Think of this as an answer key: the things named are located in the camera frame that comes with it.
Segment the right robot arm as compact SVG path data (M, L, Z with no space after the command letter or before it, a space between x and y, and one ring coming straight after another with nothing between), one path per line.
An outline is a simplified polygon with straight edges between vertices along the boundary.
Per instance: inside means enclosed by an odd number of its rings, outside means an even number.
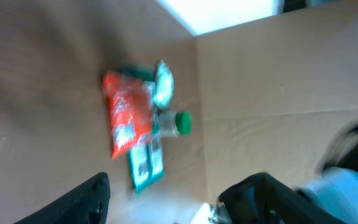
M297 192L342 222L358 223L358 123L333 139L319 173Z

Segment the green 3M gloves package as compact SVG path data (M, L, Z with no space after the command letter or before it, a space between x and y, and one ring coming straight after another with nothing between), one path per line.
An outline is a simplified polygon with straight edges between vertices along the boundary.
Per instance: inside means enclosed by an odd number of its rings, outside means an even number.
M156 73L154 67L134 64L124 64L119 71L127 76L141 79L147 87L150 97L156 92ZM158 121L158 108L150 101L152 112L152 141L148 144L138 144L127 153L131 173L132 189L139 194L158 181L164 174L161 135Z

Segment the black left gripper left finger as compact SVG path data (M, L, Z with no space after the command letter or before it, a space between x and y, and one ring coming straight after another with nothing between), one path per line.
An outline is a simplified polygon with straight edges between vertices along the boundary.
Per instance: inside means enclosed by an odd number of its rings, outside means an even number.
M44 208L15 224L105 224L111 188L108 174L99 172Z

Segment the green lid jar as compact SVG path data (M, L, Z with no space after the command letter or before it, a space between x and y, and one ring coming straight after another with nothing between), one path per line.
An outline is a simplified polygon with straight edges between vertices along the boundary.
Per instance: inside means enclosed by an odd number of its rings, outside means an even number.
M158 116L161 137L179 137L192 131L193 121L189 111L163 111Z

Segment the light green wrapper packet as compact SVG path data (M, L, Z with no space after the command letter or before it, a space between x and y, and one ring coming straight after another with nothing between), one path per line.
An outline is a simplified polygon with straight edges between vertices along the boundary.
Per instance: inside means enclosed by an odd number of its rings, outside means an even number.
M155 94L154 103L161 110L169 107L174 91L173 73L169 66L163 61L159 61L155 71Z

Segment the red snack bag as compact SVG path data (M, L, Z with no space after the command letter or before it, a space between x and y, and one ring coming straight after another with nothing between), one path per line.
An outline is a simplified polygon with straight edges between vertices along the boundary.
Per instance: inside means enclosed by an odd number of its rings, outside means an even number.
M108 71L103 78L115 159L153 138L152 103L146 82Z

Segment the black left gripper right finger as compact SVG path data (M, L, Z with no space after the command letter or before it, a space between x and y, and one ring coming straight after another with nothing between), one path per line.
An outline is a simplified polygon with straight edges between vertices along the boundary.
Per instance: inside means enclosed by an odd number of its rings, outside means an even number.
M233 223L342 223L266 172L232 185L218 201Z

